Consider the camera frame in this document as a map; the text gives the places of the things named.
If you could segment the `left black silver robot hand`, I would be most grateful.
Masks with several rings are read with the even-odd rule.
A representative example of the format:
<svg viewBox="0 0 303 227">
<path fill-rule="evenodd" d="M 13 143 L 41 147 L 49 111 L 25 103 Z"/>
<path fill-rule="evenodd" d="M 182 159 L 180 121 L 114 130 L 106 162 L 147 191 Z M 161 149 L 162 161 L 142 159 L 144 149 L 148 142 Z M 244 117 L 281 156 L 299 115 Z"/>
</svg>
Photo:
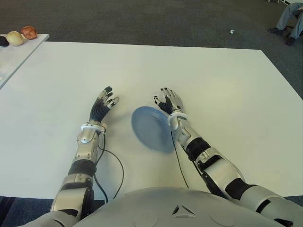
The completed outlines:
<svg viewBox="0 0 303 227">
<path fill-rule="evenodd" d="M 102 122 L 108 112 L 118 104 L 119 97 L 110 98 L 113 95 L 112 90 L 112 87 L 108 86 L 98 95 L 91 108 L 89 121 Z"/>
</svg>

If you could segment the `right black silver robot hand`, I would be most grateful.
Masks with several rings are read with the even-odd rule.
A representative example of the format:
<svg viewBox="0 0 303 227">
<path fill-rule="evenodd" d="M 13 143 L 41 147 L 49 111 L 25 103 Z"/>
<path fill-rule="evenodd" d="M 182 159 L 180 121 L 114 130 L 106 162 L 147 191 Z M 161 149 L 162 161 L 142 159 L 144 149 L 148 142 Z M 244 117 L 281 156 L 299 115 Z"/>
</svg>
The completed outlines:
<svg viewBox="0 0 303 227">
<path fill-rule="evenodd" d="M 164 95 L 165 101 L 161 101 L 158 96 L 154 96 L 155 104 L 165 113 L 184 112 L 181 98 L 172 89 L 164 87 L 160 89 Z"/>
</svg>

